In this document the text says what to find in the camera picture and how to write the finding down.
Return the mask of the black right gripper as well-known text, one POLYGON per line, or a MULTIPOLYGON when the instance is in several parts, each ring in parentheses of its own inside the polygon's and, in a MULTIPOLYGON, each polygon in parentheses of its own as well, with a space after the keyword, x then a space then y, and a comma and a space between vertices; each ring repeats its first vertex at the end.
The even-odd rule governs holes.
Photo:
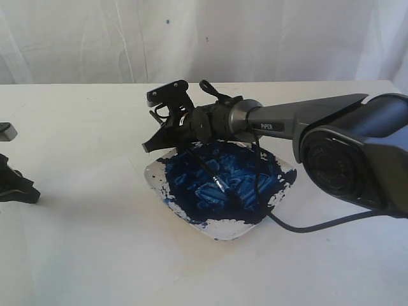
POLYGON ((142 147, 150 153, 174 148, 178 143, 232 140, 235 134, 230 128, 231 110, 232 107, 222 103, 179 108, 142 147))

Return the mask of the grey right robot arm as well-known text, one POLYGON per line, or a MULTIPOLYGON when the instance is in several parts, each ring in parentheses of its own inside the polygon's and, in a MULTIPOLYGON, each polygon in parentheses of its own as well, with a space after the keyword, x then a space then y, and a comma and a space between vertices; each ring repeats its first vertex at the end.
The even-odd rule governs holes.
POLYGON ((272 106, 240 96, 216 98, 192 106, 181 95, 149 92, 149 106, 166 107, 169 115, 144 150, 262 136, 287 139, 297 163, 325 193, 407 217, 407 96, 348 94, 272 106))

